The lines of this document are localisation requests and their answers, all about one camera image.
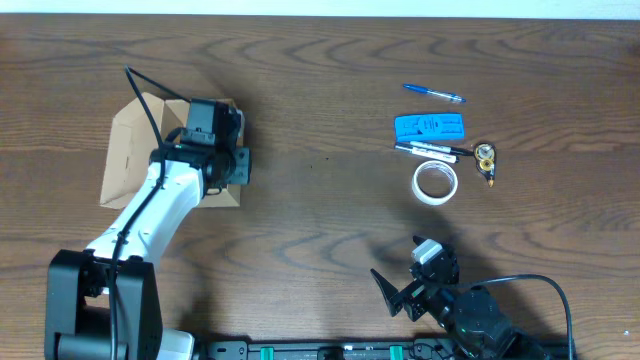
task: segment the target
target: open cardboard box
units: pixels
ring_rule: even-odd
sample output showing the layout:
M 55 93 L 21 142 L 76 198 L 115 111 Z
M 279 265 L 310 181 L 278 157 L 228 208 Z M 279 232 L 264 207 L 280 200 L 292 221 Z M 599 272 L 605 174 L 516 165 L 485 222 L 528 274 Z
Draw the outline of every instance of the open cardboard box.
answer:
M 189 103 L 183 100 L 162 100 L 149 93 L 142 97 L 147 102 L 160 134 L 164 139 L 171 130 L 184 127 L 189 115 Z M 217 100 L 235 107 L 233 100 Z M 244 115 L 238 134 L 238 145 L 242 145 Z M 102 180 L 100 206 L 122 209 L 140 190 L 147 176 L 149 155 L 158 147 L 149 119 L 136 98 L 113 118 L 107 164 Z M 217 189 L 210 190 L 217 194 Z M 205 195 L 198 207 L 240 206 L 240 185 L 228 185 L 217 195 Z

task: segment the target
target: tape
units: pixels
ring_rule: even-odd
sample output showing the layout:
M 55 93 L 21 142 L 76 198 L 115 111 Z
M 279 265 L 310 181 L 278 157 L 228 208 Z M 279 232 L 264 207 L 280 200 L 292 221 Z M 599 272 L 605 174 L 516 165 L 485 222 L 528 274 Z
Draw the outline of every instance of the tape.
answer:
M 447 195 L 439 198 L 431 197 L 427 195 L 427 193 L 422 191 L 422 189 L 420 189 L 420 185 L 418 185 L 418 175 L 420 175 L 420 173 L 422 172 L 425 172 L 431 169 L 438 170 L 443 174 L 445 174 L 447 178 L 449 178 L 450 190 Z M 442 161 L 436 161 L 436 160 L 427 161 L 426 163 L 418 166 L 418 168 L 416 169 L 416 172 L 413 174 L 411 189 L 413 190 L 413 193 L 416 195 L 418 200 L 422 201 L 423 203 L 427 205 L 433 205 L 433 206 L 442 205 L 447 201 L 449 201 L 449 199 L 451 199 L 453 194 L 456 193 L 456 190 L 458 190 L 458 177 L 456 176 L 456 173 L 455 171 L 453 171 L 451 166 L 443 163 Z

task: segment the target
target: marker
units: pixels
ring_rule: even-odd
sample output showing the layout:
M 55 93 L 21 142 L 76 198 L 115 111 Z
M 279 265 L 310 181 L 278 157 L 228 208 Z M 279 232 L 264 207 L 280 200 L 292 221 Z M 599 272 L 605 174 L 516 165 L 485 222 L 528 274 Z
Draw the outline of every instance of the marker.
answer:
M 447 99 L 451 102 L 457 102 L 457 103 L 463 103 L 463 102 L 467 102 L 467 100 L 463 99 L 462 97 L 456 95 L 456 94 L 450 94 L 450 93 L 445 93 L 442 91 L 437 91 L 437 90 L 433 90 L 433 89 L 429 89 L 423 86 L 418 86 L 418 85 L 413 85 L 413 84 L 403 84 L 402 85 L 405 89 L 409 89 L 411 91 L 415 91 L 417 93 L 420 94 L 426 94 L 426 95 L 433 95 L 433 96 L 439 96 L 441 98 Z
M 427 150 L 427 149 L 421 149 L 419 147 L 411 147 L 411 146 L 406 146 L 406 145 L 402 145 L 402 144 L 397 144 L 395 145 L 395 148 L 397 150 L 402 150 L 404 152 L 408 152 L 411 153 L 413 155 L 418 155 L 418 156 L 422 156 L 422 157 L 428 157 L 430 159 L 436 159 L 436 160 L 440 160 L 440 161 L 445 161 L 451 164 L 455 164 L 458 161 L 460 161 L 460 159 L 458 159 L 457 156 L 455 155 L 448 155 L 448 154 L 443 154 L 441 152 L 438 151 L 433 151 L 433 150 Z
M 423 143 L 421 141 L 409 141 L 409 144 L 419 148 L 440 151 L 440 152 L 452 154 L 452 155 L 473 156 L 473 151 L 467 150 L 467 149 L 460 149 L 460 148 L 454 148 L 451 146 Z

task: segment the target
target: white background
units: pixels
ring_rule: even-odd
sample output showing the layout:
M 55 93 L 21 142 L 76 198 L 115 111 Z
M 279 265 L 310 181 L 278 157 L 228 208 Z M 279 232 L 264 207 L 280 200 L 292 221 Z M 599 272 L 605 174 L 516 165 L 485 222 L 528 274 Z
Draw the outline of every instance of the white background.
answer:
M 0 0 L 0 12 L 640 19 L 640 0 Z

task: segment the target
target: table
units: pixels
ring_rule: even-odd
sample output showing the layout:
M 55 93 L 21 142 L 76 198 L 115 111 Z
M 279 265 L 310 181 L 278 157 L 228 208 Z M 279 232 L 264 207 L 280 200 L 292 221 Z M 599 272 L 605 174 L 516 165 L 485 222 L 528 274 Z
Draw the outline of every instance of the table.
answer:
M 0 357 L 42 358 L 49 261 L 118 214 L 98 198 L 111 118 L 133 98 L 129 64 L 189 97 L 234 98 L 254 156 L 241 208 L 193 211 L 168 248 L 165 326 L 253 341 L 439 333 L 390 318 L 369 274 L 407 284 L 417 233 L 452 243 L 465 281 L 552 277 L 583 359 L 637 358 L 639 33 L 615 21 L 1 15 Z M 496 144 L 496 185 L 463 159 L 457 194 L 428 207 L 410 190 L 421 159 L 392 149 L 392 124 L 443 111 L 465 117 L 460 146 Z M 552 288 L 491 290 L 526 331 L 564 336 Z

